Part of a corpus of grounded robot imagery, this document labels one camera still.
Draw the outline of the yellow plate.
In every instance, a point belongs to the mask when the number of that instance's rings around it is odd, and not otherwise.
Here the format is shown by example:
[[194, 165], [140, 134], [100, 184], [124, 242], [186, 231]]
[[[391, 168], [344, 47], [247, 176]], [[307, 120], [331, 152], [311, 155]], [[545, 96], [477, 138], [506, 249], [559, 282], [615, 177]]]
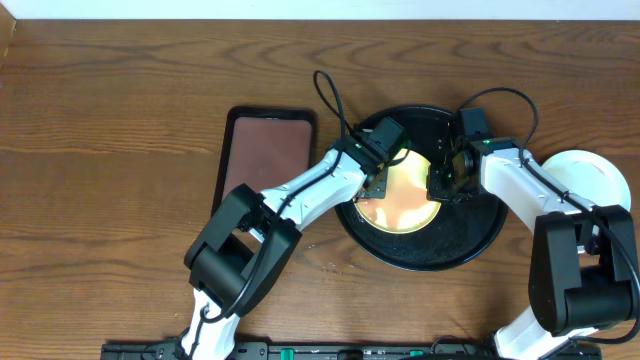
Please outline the yellow plate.
[[441, 203], [428, 199], [426, 180], [430, 162], [424, 156], [402, 149], [395, 160], [400, 163], [388, 168], [385, 196], [358, 199], [355, 208], [376, 229], [407, 234], [431, 223]]

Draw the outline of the light blue plate front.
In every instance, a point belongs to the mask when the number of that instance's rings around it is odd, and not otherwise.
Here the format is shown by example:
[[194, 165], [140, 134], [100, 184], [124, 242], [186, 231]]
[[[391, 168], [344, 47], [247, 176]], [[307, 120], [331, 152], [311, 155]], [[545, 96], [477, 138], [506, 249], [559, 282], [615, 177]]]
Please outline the light blue plate front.
[[567, 150], [551, 156], [542, 168], [573, 193], [596, 205], [620, 205], [631, 211], [632, 198], [626, 179], [613, 163], [598, 154]]

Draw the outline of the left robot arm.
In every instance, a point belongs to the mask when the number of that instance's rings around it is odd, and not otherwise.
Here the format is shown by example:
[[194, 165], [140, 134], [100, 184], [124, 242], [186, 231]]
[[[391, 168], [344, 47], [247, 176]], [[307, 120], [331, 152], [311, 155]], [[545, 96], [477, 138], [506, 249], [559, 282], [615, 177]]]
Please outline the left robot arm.
[[240, 318], [274, 286], [303, 229], [371, 186], [406, 143], [404, 127], [385, 117], [371, 130], [342, 134], [318, 164], [283, 185], [233, 189], [184, 258], [195, 308], [179, 344], [183, 358], [226, 358]]

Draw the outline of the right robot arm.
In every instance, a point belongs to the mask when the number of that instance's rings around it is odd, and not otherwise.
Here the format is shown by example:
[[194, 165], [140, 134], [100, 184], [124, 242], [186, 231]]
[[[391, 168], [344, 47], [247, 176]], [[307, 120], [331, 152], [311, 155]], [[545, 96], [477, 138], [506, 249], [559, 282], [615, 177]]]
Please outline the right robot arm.
[[492, 195], [532, 232], [529, 306], [493, 336], [506, 359], [549, 359], [624, 321], [639, 332], [639, 270], [634, 225], [620, 205], [598, 206], [546, 172], [525, 145], [497, 138], [480, 108], [458, 110], [449, 125], [452, 149], [427, 177], [428, 195], [464, 202]]

